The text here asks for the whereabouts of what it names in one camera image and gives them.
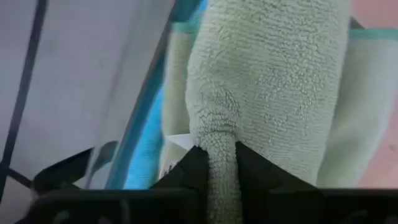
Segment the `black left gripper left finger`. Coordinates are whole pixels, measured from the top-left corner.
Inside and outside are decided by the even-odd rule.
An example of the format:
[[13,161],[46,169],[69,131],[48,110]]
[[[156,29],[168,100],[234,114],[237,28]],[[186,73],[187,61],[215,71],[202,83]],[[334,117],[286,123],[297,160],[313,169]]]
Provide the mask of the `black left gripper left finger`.
[[208,153],[193,146],[186,155],[151,188],[208,189]]

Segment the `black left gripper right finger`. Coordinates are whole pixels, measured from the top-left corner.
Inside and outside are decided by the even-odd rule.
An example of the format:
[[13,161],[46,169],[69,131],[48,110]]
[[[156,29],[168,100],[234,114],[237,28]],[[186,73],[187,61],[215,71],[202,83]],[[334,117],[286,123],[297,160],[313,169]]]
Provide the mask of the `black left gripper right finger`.
[[244,223],[319,222],[319,190],[236,143]]

